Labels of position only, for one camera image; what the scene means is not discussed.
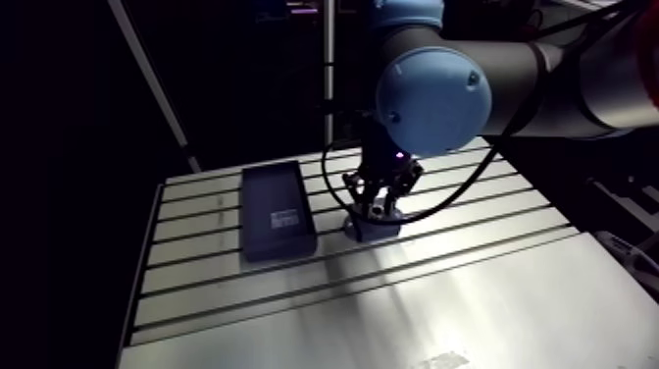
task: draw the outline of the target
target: black cable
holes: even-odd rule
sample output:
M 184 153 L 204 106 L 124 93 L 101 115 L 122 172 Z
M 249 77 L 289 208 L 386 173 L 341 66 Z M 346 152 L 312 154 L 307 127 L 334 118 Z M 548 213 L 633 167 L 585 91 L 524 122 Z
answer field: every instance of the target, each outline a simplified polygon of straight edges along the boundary
M 617 11 L 622 11 L 625 8 L 629 6 L 633 6 L 637 3 L 636 1 L 619 1 L 613 5 L 610 5 L 608 7 L 600 8 L 597 9 L 594 12 L 586 13 L 582 16 L 572 18 L 571 20 L 565 21 L 563 23 L 560 23 L 558 25 L 554 26 L 549 26 L 545 29 L 539 30 L 537 33 L 535 33 L 531 38 L 527 39 L 527 41 L 534 41 L 539 38 L 546 37 L 550 34 L 562 32 L 564 30 L 570 29 L 575 26 L 580 26 L 584 23 L 588 23 L 590 21 L 594 20 L 601 20 L 604 16 L 607 16 L 611 13 L 617 12 Z
M 630 3 L 633 0 L 626 0 L 624 3 Z M 483 160 L 479 163 L 479 165 L 476 167 L 473 173 L 469 175 L 466 181 L 464 181 L 460 186 L 453 192 L 451 193 L 448 197 L 446 197 L 443 201 L 441 201 L 439 204 L 433 206 L 430 209 L 426 209 L 422 212 L 417 213 L 416 215 L 412 215 L 410 217 L 404 218 L 404 219 L 399 219 L 399 220 L 393 220 L 393 221 L 385 221 L 381 219 L 371 219 L 368 218 L 367 216 L 360 214 L 359 212 L 356 212 L 354 209 L 352 209 L 350 206 L 348 206 L 343 200 L 338 197 L 336 194 L 336 191 L 330 184 L 330 180 L 328 178 L 328 171 L 326 167 L 326 162 L 327 162 L 327 157 L 328 157 L 328 152 L 333 148 L 334 143 L 328 144 L 325 149 L 323 150 L 323 155 L 321 157 L 321 171 L 323 174 L 323 180 L 325 182 L 325 185 L 328 187 L 329 194 L 334 198 L 334 200 L 339 204 L 341 208 L 343 208 L 345 211 L 348 212 L 350 215 L 353 223 L 355 223 L 355 219 L 359 219 L 363 221 L 364 223 L 369 223 L 369 224 L 374 224 L 374 225 L 379 225 L 379 226 L 402 226 L 406 224 L 410 224 L 413 222 L 420 221 L 422 219 L 425 219 L 438 211 L 446 208 L 449 206 L 453 201 L 455 201 L 458 197 L 460 197 L 471 185 L 473 185 L 476 180 L 479 178 L 479 176 L 482 174 L 482 172 L 487 168 L 487 166 L 492 162 L 494 159 L 494 156 L 499 151 L 499 146 L 501 145 L 501 142 L 505 141 L 507 138 L 509 138 L 514 132 L 518 132 L 521 129 L 523 129 L 533 118 L 535 113 L 537 112 L 537 109 L 540 106 L 540 102 L 542 101 L 542 97 L 544 96 L 544 93 L 547 90 L 548 84 L 552 81 L 552 76 L 555 76 L 556 74 L 562 73 L 563 70 L 565 70 L 567 67 L 571 65 L 572 63 L 578 62 L 580 59 L 582 53 L 587 50 L 590 46 L 592 46 L 597 40 L 599 40 L 604 34 L 606 34 L 608 31 L 613 29 L 617 24 L 619 24 L 622 20 L 626 19 L 630 14 L 634 12 L 634 8 L 628 8 L 624 11 L 619 12 L 615 17 L 613 17 L 611 20 L 607 21 L 607 26 L 601 27 L 588 35 L 583 42 L 581 42 L 579 45 L 574 47 L 572 50 L 570 50 L 569 53 L 567 53 L 566 57 L 563 59 L 563 62 L 559 64 L 552 72 L 550 73 L 545 73 L 544 75 L 538 76 L 537 83 L 535 85 L 535 88 L 533 89 L 532 93 L 525 99 L 525 101 L 522 103 L 520 108 L 515 112 L 513 115 L 513 118 L 511 121 L 508 123 L 506 128 L 504 129 L 503 133 L 499 137 L 499 140 L 495 142 L 492 145 L 492 148 L 487 152 L 487 155 L 483 158 Z

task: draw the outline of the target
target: metal surface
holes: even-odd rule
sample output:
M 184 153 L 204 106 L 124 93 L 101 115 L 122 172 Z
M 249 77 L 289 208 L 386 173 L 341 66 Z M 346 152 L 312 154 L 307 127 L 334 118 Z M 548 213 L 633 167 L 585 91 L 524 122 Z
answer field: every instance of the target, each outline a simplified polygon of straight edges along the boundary
M 120 367 L 659 367 L 656 303 L 589 235 L 446 268 L 129 347 Z
M 423 159 L 428 173 L 398 207 L 414 212 L 433 206 L 486 152 L 487 143 L 478 138 L 464 151 Z M 358 158 L 356 151 L 332 153 L 328 164 L 336 186 Z M 584 341 L 593 334 L 590 347 L 608 349 L 618 341 L 600 333 L 614 328 L 644 338 L 633 339 L 628 352 L 633 355 L 616 356 L 617 363 L 634 364 L 641 351 L 655 354 L 638 343 L 656 338 L 649 336 L 656 331 L 639 330 L 635 320 L 622 323 L 619 316 L 635 309 L 634 319 L 651 323 L 656 310 L 648 312 L 649 297 L 627 286 L 610 258 L 599 261 L 598 249 L 586 257 L 552 245 L 546 256 L 482 269 L 579 233 L 502 158 L 451 207 L 404 226 L 396 238 L 368 244 L 351 241 L 340 230 L 345 214 L 325 190 L 317 160 L 307 156 L 301 165 L 319 232 L 317 252 L 302 259 L 242 260 L 240 168 L 170 181 L 164 191 L 169 200 L 162 203 L 155 243 L 140 274 L 129 329 L 132 346 L 125 348 L 122 368 L 402 369 L 431 358 L 445 367 L 489 368 L 494 357 L 494 367 L 588 367 L 578 365 L 583 355 L 560 348 L 561 340 Z M 345 189 L 339 195 L 349 198 Z M 575 269 L 578 264 L 587 266 L 586 275 Z M 481 271 L 461 272 L 474 268 Z M 575 280 L 567 284 L 568 277 Z M 603 310 L 599 320 L 592 321 L 597 314 L 589 309 Z M 529 339 L 535 340 L 531 351 Z M 520 342 L 525 346 L 519 348 Z M 556 357 L 545 359 L 549 352 Z M 540 361 L 530 365 L 534 354 Z M 602 357 L 593 358 L 593 365 L 607 358 Z

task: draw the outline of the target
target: red cable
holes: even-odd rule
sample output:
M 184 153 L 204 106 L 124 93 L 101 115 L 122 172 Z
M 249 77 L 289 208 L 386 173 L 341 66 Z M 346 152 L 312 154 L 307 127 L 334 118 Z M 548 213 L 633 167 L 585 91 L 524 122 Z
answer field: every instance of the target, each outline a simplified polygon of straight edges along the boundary
M 636 24 L 636 64 L 648 97 L 659 110 L 659 75 L 654 49 L 659 46 L 659 0 L 654 0 Z

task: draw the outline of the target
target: metal frame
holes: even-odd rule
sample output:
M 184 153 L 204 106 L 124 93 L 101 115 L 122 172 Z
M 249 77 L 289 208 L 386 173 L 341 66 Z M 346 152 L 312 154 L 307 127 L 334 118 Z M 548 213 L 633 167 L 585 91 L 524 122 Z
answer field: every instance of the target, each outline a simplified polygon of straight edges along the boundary
M 175 113 L 175 110 L 172 107 L 172 104 L 170 103 L 170 100 L 167 97 L 165 90 L 151 65 L 151 62 L 149 61 L 147 53 L 144 50 L 144 47 L 142 46 L 137 33 L 135 32 L 135 28 L 130 17 L 128 16 L 126 7 L 124 6 L 124 1 L 108 0 L 108 4 L 110 5 L 110 9 L 112 9 L 112 13 L 117 20 L 117 24 L 122 30 L 122 34 L 124 35 L 124 38 L 130 47 L 132 56 L 135 58 L 135 61 L 137 62 L 142 75 L 146 79 L 146 82 L 149 84 L 151 93 L 153 93 L 153 96 L 156 98 L 158 106 L 163 112 L 163 116 L 165 116 L 165 120 L 167 121 L 170 130 L 177 140 L 178 146 L 186 155 L 187 163 L 190 166 L 190 169 L 194 173 L 201 172 L 201 167 L 199 166 L 197 158 L 186 150 L 188 147 L 187 137 L 185 136 L 183 128 L 178 121 L 177 114 Z

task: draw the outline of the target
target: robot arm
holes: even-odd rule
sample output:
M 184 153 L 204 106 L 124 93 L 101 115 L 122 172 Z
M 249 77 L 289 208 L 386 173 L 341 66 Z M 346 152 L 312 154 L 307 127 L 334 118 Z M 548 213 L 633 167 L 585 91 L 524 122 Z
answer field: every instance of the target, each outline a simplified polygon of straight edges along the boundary
M 540 76 L 565 55 L 541 43 L 444 40 L 442 13 L 436 0 L 387 0 L 371 11 L 374 33 L 383 34 L 375 41 L 381 70 L 376 120 L 418 155 L 442 154 L 478 134 L 501 134 Z M 592 138 L 659 124 L 636 62 L 634 27 L 622 24 L 576 68 L 552 76 L 560 79 L 552 82 L 557 88 L 515 135 Z
M 351 228 L 357 239 L 364 230 L 392 236 L 400 225 L 450 204 L 488 164 L 483 161 L 464 185 L 425 214 L 403 219 L 395 202 L 423 173 L 412 155 L 441 155 L 479 134 L 594 138 L 659 124 L 659 107 L 643 83 L 648 76 L 636 66 L 631 12 L 621 11 L 614 18 L 624 22 L 593 38 L 584 53 L 572 54 L 541 43 L 445 40 L 439 36 L 442 14 L 440 0 L 372 4 L 373 114 L 363 125 L 362 163 L 343 176 L 354 204 L 348 207 L 330 190 L 351 215 L 345 227 L 350 236 Z M 574 55 L 576 63 L 561 64 Z M 650 78 L 656 79 L 656 72 Z M 528 119 L 511 126 L 541 83 L 545 89 Z M 383 188 L 386 197 L 379 201 Z M 373 225 L 389 227 L 374 231 Z

